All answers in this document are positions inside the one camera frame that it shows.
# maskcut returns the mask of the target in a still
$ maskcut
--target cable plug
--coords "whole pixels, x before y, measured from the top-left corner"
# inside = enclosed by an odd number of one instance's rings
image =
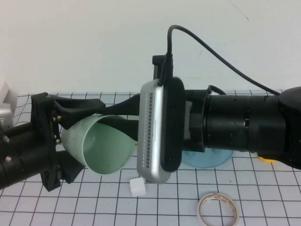
[[[166,53],[165,60],[162,65],[162,73],[158,85],[163,86],[168,79],[173,78],[174,76],[173,71],[174,71],[173,55]]]

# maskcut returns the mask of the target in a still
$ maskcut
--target white wall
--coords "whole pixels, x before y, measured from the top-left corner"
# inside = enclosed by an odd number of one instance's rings
[[[300,0],[0,0],[0,76],[20,93],[139,91],[179,24],[253,79],[295,87],[300,12]],[[173,50],[187,89],[255,89],[186,34]]]

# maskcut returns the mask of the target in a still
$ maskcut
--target bolt head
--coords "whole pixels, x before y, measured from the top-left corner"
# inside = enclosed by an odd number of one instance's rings
[[[5,161],[7,161],[7,162],[11,161],[11,157],[10,156],[6,156]]]

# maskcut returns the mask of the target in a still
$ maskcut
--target yellow object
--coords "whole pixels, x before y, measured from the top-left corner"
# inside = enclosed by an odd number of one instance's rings
[[[264,159],[264,158],[259,157],[259,156],[258,156],[258,158],[259,158],[260,160],[262,160],[262,161],[265,161],[265,162],[276,162],[276,160],[272,160],[272,159]]]

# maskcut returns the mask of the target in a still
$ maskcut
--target green plastic cup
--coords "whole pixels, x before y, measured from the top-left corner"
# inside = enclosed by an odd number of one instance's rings
[[[99,123],[116,115],[92,115],[62,131],[62,144],[81,164],[100,174],[121,169],[132,156],[135,141],[111,126]]]

